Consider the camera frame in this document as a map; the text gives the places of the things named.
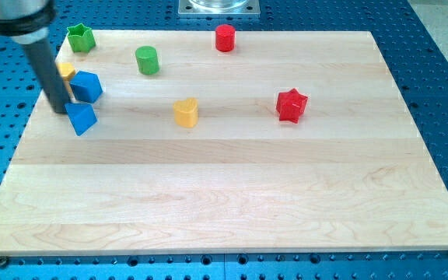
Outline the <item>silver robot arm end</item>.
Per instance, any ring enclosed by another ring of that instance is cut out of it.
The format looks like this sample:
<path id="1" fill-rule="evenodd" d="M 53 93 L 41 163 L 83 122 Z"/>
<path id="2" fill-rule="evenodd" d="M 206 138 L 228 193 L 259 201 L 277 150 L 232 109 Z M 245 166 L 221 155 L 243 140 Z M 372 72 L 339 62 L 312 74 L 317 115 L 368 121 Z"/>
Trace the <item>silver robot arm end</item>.
<path id="1" fill-rule="evenodd" d="M 55 16 L 53 0 L 0 0 L 0 36 L 36 43 L 47 37 Z"/>

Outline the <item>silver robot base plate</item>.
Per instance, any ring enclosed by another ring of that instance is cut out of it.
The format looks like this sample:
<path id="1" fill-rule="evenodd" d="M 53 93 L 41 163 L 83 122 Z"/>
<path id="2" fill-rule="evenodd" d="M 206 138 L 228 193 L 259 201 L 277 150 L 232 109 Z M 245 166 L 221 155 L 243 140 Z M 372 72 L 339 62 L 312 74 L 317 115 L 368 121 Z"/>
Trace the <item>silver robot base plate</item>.
<path id="1" fill-rule="evenodd" d="M 260 15 L 259 0 L 179 0 L 182 16 Z"/>

